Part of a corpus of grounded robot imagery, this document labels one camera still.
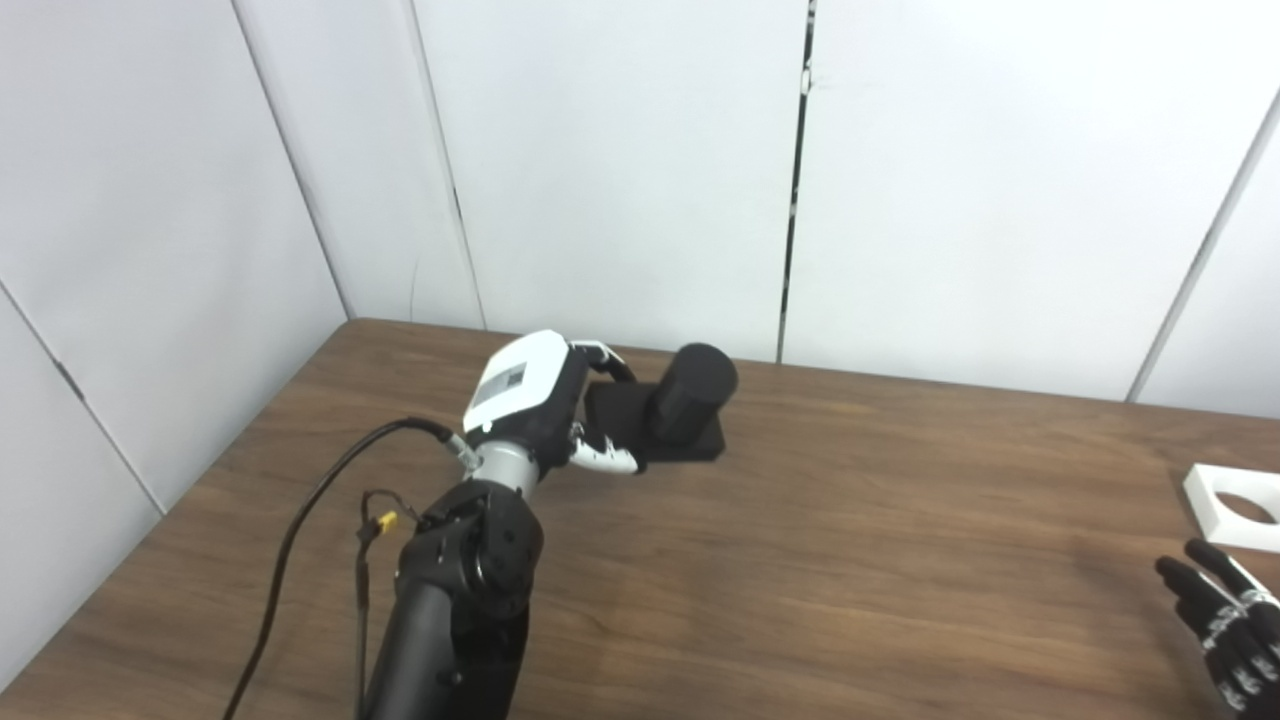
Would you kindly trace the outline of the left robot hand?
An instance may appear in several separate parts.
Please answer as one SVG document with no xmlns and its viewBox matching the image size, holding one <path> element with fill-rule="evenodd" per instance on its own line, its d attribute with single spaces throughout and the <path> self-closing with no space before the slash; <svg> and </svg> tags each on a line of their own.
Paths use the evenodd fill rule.
<svg viewBox="0 0 1280 720">
<path fill-rule="evenodd" d="M 463 414 L 463 437 L 476 456 L 471 477 L 529 492 L 570 464 L 609 474 L 645 473 L 640 452 L 579 419 L 591 372 L 636 380 L 627 363 L 595 340 L 539 331 L 499 348 Z"/>
</svg>

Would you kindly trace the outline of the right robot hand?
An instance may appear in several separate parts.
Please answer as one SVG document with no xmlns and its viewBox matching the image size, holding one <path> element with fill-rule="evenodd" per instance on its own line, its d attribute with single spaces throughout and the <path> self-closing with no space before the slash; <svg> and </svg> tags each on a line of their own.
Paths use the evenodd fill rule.
<svg viewBox="0 0 1280 720">
<path fill-rule="evenodd" d="M 1189 539 L 1184 555 L 1187 562 L 1156 559 L 1155 571 L 1196 637 L 1212 687 L 1235 719 L 1277 719 L 1277 596 L 1204 539 Z"/>
</svg>

